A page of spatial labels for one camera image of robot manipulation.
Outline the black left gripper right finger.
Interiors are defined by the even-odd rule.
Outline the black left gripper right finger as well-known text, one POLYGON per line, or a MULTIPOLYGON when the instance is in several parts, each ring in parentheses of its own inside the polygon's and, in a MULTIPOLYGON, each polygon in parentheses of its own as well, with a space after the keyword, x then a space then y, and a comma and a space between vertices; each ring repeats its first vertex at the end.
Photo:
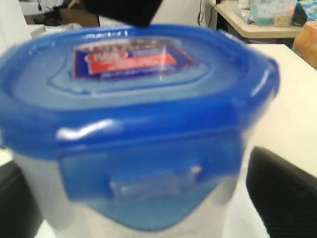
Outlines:
POLYGON ((255 147, 246 186, 272 238, 317 236, 317 179, 277 154, 255 147))

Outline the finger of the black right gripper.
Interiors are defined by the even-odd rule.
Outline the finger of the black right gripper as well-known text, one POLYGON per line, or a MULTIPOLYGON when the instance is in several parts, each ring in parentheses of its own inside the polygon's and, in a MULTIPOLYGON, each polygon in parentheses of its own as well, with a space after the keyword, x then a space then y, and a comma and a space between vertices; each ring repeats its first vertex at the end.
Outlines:
POLYGON ((148 27, 162 0, 83 0, 92 14, 136 27, 148 27))

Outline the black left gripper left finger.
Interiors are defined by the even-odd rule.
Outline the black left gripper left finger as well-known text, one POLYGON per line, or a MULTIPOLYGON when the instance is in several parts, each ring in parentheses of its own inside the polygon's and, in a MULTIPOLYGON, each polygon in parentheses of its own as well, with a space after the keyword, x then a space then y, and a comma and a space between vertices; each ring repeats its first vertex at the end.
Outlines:
POLYGON ((20 168, 13 161, 0 167, 0 237, 34 238, 43 216, 20 168))

